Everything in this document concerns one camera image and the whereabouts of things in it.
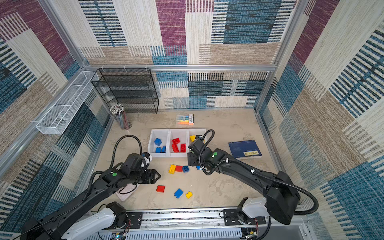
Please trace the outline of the blue book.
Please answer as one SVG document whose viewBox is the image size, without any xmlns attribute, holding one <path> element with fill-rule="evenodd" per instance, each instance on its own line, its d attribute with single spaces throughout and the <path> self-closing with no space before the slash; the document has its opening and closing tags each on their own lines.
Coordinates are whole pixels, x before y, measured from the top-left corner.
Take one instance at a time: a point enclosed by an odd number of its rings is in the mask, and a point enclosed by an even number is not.
<svg viewBox="0 0 384 240">
<path fill-rule="evenodd" d="M 236 159 L 261 158 L 263 155 L 254 140 L 230 142 L 231 155 Z"/>
</svg>

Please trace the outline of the highlighter marker pack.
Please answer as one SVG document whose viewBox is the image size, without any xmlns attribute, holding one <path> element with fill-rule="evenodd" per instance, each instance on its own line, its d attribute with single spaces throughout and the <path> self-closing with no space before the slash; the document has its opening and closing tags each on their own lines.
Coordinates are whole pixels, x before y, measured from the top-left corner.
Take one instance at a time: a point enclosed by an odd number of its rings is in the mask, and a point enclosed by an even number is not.
<svg viewBox="0 0 384 240">
<path fill-rule="evenodd" d="M 180 125 L 194 125 L 194 115 L 189 114 L 189 115 L 177 115 L 176 116 L 176 121 Z"/>
</svg>

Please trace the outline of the white right bin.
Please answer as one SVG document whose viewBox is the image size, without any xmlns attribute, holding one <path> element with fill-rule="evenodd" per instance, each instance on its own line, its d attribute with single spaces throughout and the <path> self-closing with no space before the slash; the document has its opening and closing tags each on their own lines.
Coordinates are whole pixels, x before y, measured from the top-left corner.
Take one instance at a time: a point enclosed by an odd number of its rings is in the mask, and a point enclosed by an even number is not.
<svg viewBox="0 0 384 240">
<path fill-rule="evenodd" d="M 188 152 L 191 152 L 190 150 L 189 150 L 189 148 L 188 148 L 188 146 L 189 146 L 189 144 L 191 144 L 191 142 L 190 142 L 190 136 L 192 136 L 192 135 L 201 135 L 201 136 L 203 136 L 204 134 L 205 134 L 205 132 L 207 131 L 207 129 L 194 129 L 194 128 L 192 128 L 192 129 L 188 129 L 188 133 L 187 133 L 187 140 L 188 140 L 188 143 L 187 143 L 187 150 L 188 150 Z"/>
</svg>

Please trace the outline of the small yellow lego front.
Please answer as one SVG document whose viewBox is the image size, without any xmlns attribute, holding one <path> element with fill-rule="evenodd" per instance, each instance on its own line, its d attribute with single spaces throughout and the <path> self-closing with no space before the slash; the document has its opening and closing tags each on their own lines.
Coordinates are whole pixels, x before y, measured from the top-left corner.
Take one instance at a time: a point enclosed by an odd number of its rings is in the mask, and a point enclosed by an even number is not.
<svg viewBox="0 0 384 240">
<path fill-rule="evenodd" d="M 193 193 L 192 192 L 187 192 L 186 193 L 186 197 L 189 199 L 189 198 L 191 198 L 193 196 Z"/>
</svg>

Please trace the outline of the blue lego front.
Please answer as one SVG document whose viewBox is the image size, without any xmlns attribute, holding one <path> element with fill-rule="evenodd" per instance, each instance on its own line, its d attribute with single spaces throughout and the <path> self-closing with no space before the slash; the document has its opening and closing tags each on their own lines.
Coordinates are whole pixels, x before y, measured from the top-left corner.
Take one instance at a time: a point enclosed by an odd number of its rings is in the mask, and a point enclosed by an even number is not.
<svg viewBox="0 0 384 240">
<path fill-rule="evenodd" d="M 181 189 L 177 189 L 177 191 L 174 193 L 174 196 L 179 199 L 183 195 L 183 191 Z"/>
</svg>

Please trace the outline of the white middle bin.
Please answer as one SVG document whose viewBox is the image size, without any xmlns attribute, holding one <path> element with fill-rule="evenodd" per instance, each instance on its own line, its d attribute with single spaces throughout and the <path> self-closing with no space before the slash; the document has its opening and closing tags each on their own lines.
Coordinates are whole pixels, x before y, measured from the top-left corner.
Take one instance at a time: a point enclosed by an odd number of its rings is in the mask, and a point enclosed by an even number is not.
<svg viewBox="0 0 384 240">
<path fill-rule="evenodd" d="M 188 140 L 187 140 L 187 133 L 188 133 L 188 130 L 187 129 L 170 129 L 169 130 L 169 134 L 168 134 L 168 146 L 169 146 L 169 156 L 171 158 L 183 158 L 183 157 L 187 157 L 187 143 L 188 143 Z M 178 148 L 179 148 L 179 151 L 180 151 L 180 147 L 181 147 L 181 144 L 186 144 L 186 152 L 185 153 L 174 153 L 173 150 L 172 150 L 172 139 L 176 139 L 176 138 L 179 138 L 180 139 L 180 143 L 177 144 Z"/>
</svg>

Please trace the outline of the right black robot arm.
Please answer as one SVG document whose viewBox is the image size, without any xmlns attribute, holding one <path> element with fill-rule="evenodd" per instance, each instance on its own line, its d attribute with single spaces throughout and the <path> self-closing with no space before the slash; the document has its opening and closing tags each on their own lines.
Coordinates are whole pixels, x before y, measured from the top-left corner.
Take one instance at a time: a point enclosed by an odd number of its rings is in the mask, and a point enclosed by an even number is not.
<svg viewBox="0 0 384 240">
<path fill-rule="evenodd" d="M 253 201 L 244 198 L 240 204 L 239 219 L 253 219 L 270 216 L 279 223 L 289 225 L 294 215 L 309 215 L 319 208 L 317 198 L 309 191 L 293 184 L 284 172 L 277 174 L 257 169 L 236 159 L 229 153 L 215 149 L 211 151 L 202 140 L 197 139 L 189 146 L 188 159 L 196 160 L 204 174 L 213 173 L 231 176 L 252 187 L 265 198 Z"/>
</svg>

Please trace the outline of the pink white calculator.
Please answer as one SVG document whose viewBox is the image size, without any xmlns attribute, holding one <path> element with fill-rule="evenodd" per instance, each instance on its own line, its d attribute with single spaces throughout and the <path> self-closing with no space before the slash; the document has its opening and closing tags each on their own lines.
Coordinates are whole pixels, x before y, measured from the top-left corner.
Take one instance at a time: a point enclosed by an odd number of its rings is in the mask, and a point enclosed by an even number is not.
<svg viewBox="0 0 384 240">
<path fill-rule="evenodd" d="M 125 187 L 119 189 L 115 195 L 119 198 L 120 201 L 124 202 L 133 194 L 138 186 L 140 186 L 140 184 L 127 184 Z"/>
</svg>

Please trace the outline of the long red lego brick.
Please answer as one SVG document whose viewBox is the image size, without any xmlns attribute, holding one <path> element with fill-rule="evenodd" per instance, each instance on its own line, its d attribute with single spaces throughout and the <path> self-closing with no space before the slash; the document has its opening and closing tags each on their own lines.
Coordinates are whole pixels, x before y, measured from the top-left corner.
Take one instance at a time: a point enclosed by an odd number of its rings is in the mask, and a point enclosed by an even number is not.
<svg viewBox="0 0 384 240">
<path fill-rule="evenodd" d="M 180 152 L 177 144 L 172 144 L 172 150 L 173 150 L 174 153 L 179 153 Z"/>
</svg>

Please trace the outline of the red square lego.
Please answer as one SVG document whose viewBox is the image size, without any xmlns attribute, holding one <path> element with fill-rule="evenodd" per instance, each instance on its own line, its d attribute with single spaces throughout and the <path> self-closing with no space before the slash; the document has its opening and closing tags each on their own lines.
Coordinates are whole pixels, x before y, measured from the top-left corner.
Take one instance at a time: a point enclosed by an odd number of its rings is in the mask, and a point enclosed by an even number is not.
<svg viewBox="0 0 384 240">
<path fill-rule="evenodd" d="M 175 171 L 182 173 L 183 172 L 183 167 L 182 166 L 176 166 Z"/>
</svg>

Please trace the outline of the small red lego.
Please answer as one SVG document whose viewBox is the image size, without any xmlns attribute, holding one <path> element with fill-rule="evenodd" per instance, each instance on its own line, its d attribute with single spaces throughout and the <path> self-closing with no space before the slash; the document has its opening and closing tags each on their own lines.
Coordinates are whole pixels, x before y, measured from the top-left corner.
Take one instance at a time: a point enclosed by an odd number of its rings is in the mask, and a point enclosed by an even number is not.
<svg viewBox="0 0 384 240">
<path fill-rule="evenodd" d="M 165 192 L 165 186 L 158 185 L 156 191 L 159 193 L 164 193 Z"/>
</svg>

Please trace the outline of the hollow yellow lego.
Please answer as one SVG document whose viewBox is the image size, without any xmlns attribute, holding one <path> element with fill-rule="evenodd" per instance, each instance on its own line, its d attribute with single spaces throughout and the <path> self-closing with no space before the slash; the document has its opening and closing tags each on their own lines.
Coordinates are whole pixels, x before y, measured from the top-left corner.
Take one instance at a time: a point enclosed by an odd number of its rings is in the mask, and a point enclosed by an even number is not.
<svg viewBox="0 0 384 240">
<path fill-rule="evenodd" d="M 176 167 L 176 165 L 171 165 L 168 172 L 173 175 L 176 171 Z"/>
</svg>

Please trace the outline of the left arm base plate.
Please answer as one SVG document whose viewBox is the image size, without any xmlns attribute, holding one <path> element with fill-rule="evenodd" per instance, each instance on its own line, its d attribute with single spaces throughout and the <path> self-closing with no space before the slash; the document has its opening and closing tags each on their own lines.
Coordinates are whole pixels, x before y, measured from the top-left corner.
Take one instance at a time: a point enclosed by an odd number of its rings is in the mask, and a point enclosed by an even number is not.
<svg viewBox="0 0 384 240">
<path fill-rule="evenodd" d="M 140 229 L 143 220 L 143 212 L 126 212 L 123 214 L 122 229 Z"/>
</svg>

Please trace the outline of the white mesh wall basket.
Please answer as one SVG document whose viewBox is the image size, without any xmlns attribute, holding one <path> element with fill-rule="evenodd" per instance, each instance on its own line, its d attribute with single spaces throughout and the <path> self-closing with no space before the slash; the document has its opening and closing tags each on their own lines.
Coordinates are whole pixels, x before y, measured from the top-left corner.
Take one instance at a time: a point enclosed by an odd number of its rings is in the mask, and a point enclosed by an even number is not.
<svg viewBox="0 0 384 240">
<path fill-rule="evenodd" d="M 94 72 L 84 71 L 75 77 L 37 123 L 36 129 L 44 135 L 62 135 L 93 89 L 91 79 L 94 74 Z"/>
</svg>

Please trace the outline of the white left bin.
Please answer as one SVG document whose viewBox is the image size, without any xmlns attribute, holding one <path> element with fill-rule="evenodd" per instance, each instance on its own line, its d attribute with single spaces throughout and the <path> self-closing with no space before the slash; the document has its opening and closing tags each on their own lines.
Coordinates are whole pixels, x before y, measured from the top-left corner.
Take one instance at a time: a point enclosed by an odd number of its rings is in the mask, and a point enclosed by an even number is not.
<svg viewBox="0 0 384 240">
<path fill-rule="evenodd" d="M 148 153 L 153 158 L 170 156 L 169 129 L 152 129 L 148 144 Z"/>
</svg>

